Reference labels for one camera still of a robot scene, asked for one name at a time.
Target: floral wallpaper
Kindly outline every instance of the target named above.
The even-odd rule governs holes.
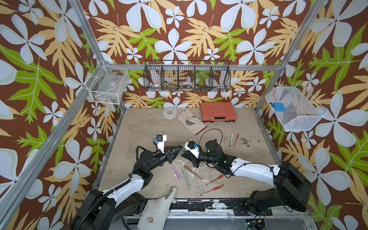
[[[259,111],[279,156],[312,182],[309,211],[321,230],[368,228],[367,13],[366,0],[328,1],[278,81],[302,84],[327,108],[311,131],[285,132],[267,103]]]
[[[104,59],[139,64],[278,64],[307,14],[305,0],[81,1]],[[199,107],[232,102],[254,107],[273,72],[232,72],[229,92],[146,92],[142,71],[130,71],[126,107]]]
[[[0,202],[38,154],[96,61],[67,0],[0,0]],[[7,229],[67,228],[116,129],[114,105],[84,103]]]

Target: white wire basket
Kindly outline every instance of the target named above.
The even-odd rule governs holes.
[[[308,94],[309,99],[297,88],[299,86],[303,92]],[[300,84],[295,87],[275,87],[267,94],[266,100],[268,103],[279,102],[284,105],[284,112],[276,111],[274,107],[270,107],[286,132],[310,131],[327,113],[327,109]]]
[[[88,92],[94,102],[120,104],[124,88],[129,79],[128,70],[120,67],[103,66],[96,75]]]

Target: red toolbox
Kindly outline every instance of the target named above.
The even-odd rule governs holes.
[[[203,122],[236,121],[236,114],[231,102],[210,102],[201,104]]]

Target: dirt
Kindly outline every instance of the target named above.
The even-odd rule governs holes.
[[[243,145],[248,144],[248,140],[247,140],[247,139],[245,139],[244,137],[240,138],[240,140],[242,141],[242,144],[243,144]]]

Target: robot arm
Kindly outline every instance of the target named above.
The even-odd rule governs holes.
[[[190,160],[194,167],[200,162],[211,163],[225,175],[243,176],[268,183],[274,188],[265,191],[253,191],[247,202],[249,212],[258,215],[261,212],[272,215],[270,207],[287,205],[299,212],[305,212],[311,192],[311,183],[290,163],[266,165],[253,163],[230,156],[222,151],[217,140],[206,143],[206,151],[194,141],[185,144],[187,151],[182,157]]]
[[[166,140],[166,135],[157,135],[153,139],[155,152],[138,146],[137,161],[129,177],[113,188],[91,191],[71,222],[70,229],[108,229],[126,214],[140,214],[144,207],[144,197],[136,192],[151,181],[151,170],[163,166],[165,162],[172,163],[182,149],[181,145],[164,146]],[[143,152],[138,158],[139,149]]]

